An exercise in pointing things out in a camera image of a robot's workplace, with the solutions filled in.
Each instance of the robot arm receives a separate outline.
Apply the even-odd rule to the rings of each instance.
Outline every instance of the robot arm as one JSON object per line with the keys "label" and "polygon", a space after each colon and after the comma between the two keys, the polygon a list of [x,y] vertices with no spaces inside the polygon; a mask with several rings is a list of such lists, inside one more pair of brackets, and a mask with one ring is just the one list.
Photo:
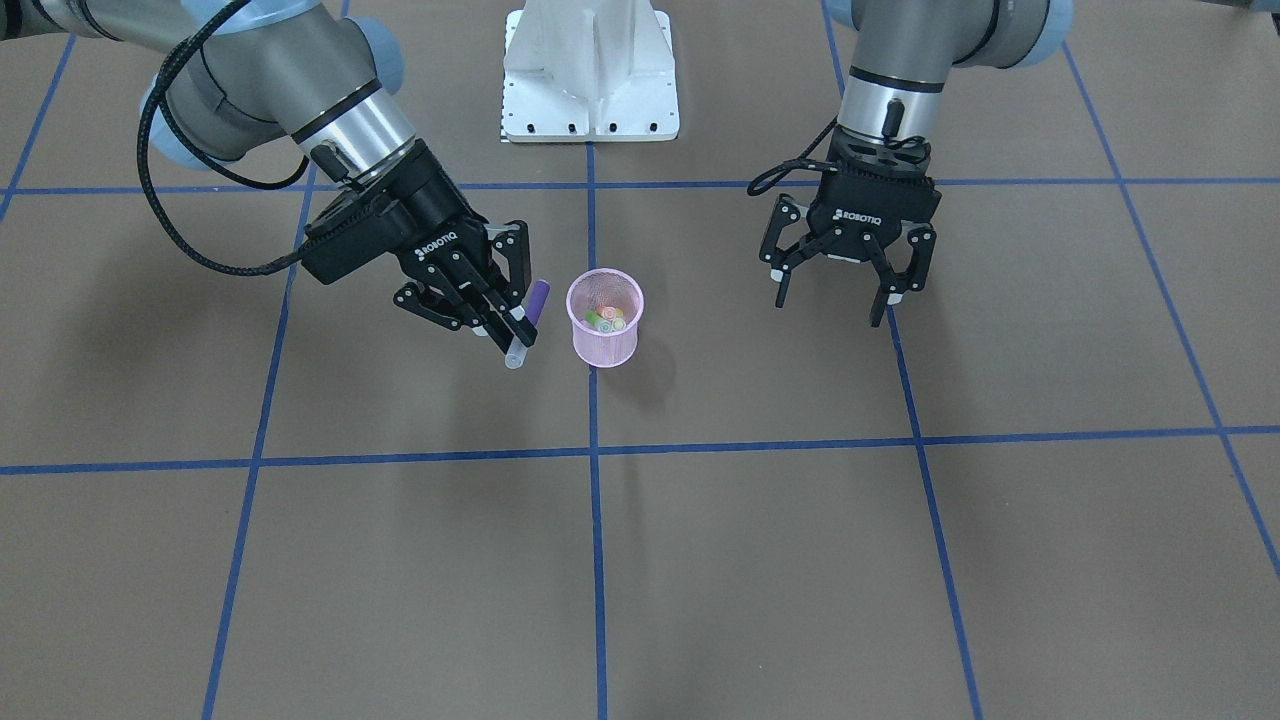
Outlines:
{"label": "robot arm", "polygon": [[143,190],[147,137],[180,164],[239,181],[221,165],[289,136],[342,187],[297,251],[259,268],[201,256],[148,192],[170,237],[201,264],[257,275],[301,260],[328,284],[390,252],[410,278],[394,296],[401,307],[451,331],[468,327],[503,352],[513,340],[534,345],[536,329],[521,307],[530,286],[527,227],[490,224],[417,137],[392,97],[399,54],[379,23],[334,19],[320,0],[3,1],[6,38],[65,31],[169,54],[143,102]]}
{"label": "robot arm", "polygon": [[[879,277],[870,310],[878,327],[888,305],[924,290],[937,232],[931,220],[942,196],[928,177],[929,132],[952,67],[1011,68],[1043,60],[1071,23],[1070,0],[828,0],[832,15],[859,31],[840,115],[824,161],[800,158],[760,176],[760,195],[794,169],[822,173],[808,206],[778,197],[760,260],[778,282],[777,306],[791,273],[819,254],[869,263]],[[782,231],[804,217],[808,232],[780,247]],[[895,269],[884,249],[906,237],[911,260]]]}

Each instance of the white plastic base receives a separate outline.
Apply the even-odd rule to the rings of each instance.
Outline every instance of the white plastic base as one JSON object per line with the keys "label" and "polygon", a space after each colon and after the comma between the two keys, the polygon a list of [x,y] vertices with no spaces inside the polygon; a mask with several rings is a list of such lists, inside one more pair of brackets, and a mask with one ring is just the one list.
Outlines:
{"label": "white plastic base", "polygon": [[649,0],[529,0],[507,15],[504,67],[503,141],[680,133],[671,18]]}

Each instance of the pink container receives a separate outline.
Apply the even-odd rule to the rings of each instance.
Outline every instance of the pink container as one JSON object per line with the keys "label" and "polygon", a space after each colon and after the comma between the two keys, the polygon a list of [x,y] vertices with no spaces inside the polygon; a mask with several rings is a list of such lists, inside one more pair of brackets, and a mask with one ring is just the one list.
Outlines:
{"label": "pink container", "polygon": [[[612,333],[596,331],[585,318],[598,307],[617,307],[627,327]],[[584,363],[595,368],[617,368],[631,359],[639,340],[636,328],[644,315],[644,292],[631,275],[609,268],[585,273],[570,286],[564,309],[573,325],[573,350]]]}

